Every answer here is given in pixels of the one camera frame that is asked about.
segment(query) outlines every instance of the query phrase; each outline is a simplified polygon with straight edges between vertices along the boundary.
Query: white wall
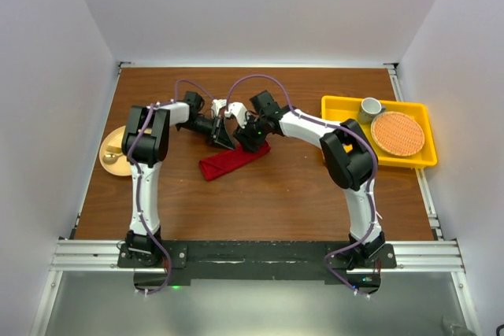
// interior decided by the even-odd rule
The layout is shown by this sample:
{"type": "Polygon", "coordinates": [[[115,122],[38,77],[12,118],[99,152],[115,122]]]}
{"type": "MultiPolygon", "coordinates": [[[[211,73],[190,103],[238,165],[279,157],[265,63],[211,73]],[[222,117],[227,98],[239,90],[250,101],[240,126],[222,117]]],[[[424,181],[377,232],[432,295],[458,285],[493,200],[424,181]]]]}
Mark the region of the white wall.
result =
{"type": "Polygon", "coordinates": [[[101,137],[114,63],[84,0],[1,0],[0,334],[29,334],[101,137]]]}
{"type": "Polygon", "coordinates": [[[171,64],[398,61],[434,0],[86,0],[114,57],[171,64]]]}
{"type": "Polygon", "coordinates": [[[439,164],[428,180],[458,238],[484,334],[504,323],[504,0],[436,0],[399,65],[429,107],[439,164]]]}

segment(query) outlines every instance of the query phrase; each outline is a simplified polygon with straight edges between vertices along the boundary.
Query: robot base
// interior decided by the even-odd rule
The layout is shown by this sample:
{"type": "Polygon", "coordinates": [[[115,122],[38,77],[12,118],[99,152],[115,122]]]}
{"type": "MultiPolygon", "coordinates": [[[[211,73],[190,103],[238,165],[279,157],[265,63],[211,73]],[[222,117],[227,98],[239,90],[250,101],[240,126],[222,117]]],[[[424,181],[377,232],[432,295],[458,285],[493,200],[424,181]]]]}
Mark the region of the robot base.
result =
{"type": "MultiPolygon", "coordinates": [[[[172,258],[169,285],[187,286],[192,279],[317,280],[341,283],[324,265],[324,256],[348,242],[163,241],[172,258]]],[[[380,268],[396,268],[394,249],[385,244],[369,259],[352,256],[330,259],[330,265],[355,287],[374,291],[380,287],[380,268]],[[352,273],[354,268],[376,269],[352,273]]],[[[119,268],[145,268],[134,256],[120,255],[119,268]]],[[[161,268],[161,262],[151,266],[161,268]]],[[[164,273],[135,273],[135,284],[159,286],[164,273]]]]}

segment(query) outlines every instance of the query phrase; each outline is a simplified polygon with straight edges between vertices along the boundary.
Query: wooden table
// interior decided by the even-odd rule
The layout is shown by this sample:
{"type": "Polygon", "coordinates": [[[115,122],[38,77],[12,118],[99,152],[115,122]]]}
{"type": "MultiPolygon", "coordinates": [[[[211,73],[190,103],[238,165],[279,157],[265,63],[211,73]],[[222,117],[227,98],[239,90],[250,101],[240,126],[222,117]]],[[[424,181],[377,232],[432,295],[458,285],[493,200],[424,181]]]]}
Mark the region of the wooden table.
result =
{"type": "MultiPolygon", "coordinates": [[[[192,79],[216,98],[225,98],[239,78],[264,73],[286,87],[301,110],[319,116],[321,98],[336,96],[394,100],[386,69],[361,68],[125,68],[103,138],[126,123],[132,105],[167,101],[177,79],[192,79]]],[[[280,106],[284,96],[265,79],[238,87],[233,101],[268,89],[280,106]]],[[[181,86],[180,97],[186,90],[181,86]]],[[[161,236],[203,240],[347,240],[349,215],[343,192],[332,182],[321,152],[293,138],[270,135],[271,152],[215,181],[206,182],[198,161],[221,152],[202,135],[172,129],[169,154],[159,179],[161,236]]],[[[387,240],[432,240],[414,170],[380,167],[376,206],[387,240]]],[[[110,175],[98,159],[84,202],[78,239],[121,239],[132,214],[130,177],[110,175]]]]}

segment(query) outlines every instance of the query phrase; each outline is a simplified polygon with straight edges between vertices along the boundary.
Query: red towel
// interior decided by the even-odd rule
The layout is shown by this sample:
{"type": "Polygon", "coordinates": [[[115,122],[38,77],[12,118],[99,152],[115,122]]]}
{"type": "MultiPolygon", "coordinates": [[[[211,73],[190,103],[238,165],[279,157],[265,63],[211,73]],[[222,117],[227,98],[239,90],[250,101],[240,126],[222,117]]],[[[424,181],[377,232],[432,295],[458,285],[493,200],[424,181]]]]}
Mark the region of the red towel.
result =
{"type": "Polygon", "coordinates": [[[224,151],[212,157],[207,157],[199,161],[199,169],[202,170],[206,181],[215,180],[226,173],[232,172],[259,157],[266,155],[271,150],[269,144],[265,142],[256,153],[243,151],[241,146],[236,150],[224,151]]]}

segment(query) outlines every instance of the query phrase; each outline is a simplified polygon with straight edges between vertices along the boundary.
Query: white cup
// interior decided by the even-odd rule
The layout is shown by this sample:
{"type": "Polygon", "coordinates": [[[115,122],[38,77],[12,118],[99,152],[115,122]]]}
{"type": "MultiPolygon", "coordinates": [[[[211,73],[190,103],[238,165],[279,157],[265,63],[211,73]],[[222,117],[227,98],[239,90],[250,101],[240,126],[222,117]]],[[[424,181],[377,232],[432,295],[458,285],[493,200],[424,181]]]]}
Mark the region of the white cup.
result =
{"type": "Polygon", "coordinates": [[[360,124],[370,124],[376,116],[383,112],[385,112],[385,105],[375,98],[365,98],[361,102],[357,120],[360,124]]]}

